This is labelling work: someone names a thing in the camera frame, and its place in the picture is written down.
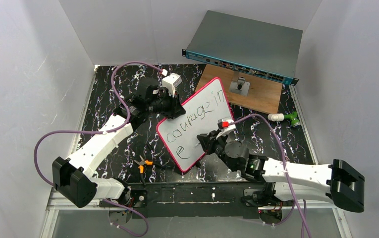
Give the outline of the pink framed whiteboard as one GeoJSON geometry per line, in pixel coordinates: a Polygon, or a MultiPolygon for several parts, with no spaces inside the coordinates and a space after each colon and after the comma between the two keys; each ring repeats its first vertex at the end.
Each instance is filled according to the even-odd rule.
{"type": "Polygon", "coordinates": [[[213,78],[183,104],[186,114],[175,119],[163,119],[156,130],[166,149],[183,173],[190,170],[205,152],[197,135],[218,129],[218,121],[231,117],[221,79],[213,78]]]}

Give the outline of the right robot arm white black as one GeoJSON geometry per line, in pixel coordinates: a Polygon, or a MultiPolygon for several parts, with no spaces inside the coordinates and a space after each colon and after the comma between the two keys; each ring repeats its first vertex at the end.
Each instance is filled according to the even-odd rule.
{"type": "Polygon", "coordinates": [[[334,204],[354,213],[365,210],[365,177],[344,160],[305,165],[254,155],[239,141],[227,141],[219,130],[196,137],[205,154],[216,154],[233,172],[249,182],[264,183],[261,191],[243,196],[249,205],[265,206],[294,200],[334,204]]]}

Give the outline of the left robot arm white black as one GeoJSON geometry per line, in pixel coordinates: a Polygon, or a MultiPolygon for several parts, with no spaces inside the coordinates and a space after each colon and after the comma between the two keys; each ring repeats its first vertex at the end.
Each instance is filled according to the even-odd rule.
{"type": "Polygon", "coordinates": [[[181,82],[181,77],[175,73],[161,82],[145,78],[136,92],[125,98],[126,106],[118,107],[96,135],[66,159],[54,160],[52,172],[56,191],[78,208],[94,199],[128,202],[130,185],[119,178],[96,178],[94,173],[107,155],[149,116],[161,114],[167,119],[175,119],[186,113],[176,91],[181,82]]]}

